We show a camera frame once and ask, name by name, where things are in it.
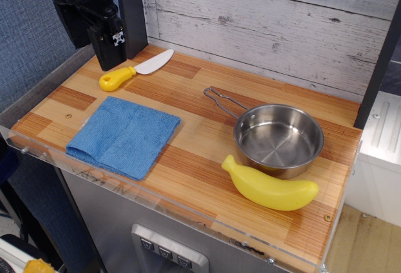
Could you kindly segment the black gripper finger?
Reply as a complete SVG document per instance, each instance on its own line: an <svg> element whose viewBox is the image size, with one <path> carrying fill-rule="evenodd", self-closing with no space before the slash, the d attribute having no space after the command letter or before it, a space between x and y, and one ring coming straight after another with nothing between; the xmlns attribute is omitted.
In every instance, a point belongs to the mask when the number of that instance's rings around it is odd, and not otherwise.
<svg viewBox="0 0 401 273"><path fill-rule="evenodd" d="M88 36L103 71L108 71L127 59L125 34L118 16L107 19L89 16Z"/></svg>

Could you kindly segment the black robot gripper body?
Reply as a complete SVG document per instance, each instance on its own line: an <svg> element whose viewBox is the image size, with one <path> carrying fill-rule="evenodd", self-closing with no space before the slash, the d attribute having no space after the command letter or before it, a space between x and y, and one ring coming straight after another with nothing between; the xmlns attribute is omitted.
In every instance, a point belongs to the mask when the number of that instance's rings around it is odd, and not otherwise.
<svg viewBox="0 0 401 273"><path fill-rule="evenodd" d="M104 32L103 38L111 38L112 44L118 46L113 37L120 35L123 23L113 0L53 0L53 4L76 48L93 42L89 30L96 27Z"/></svg>

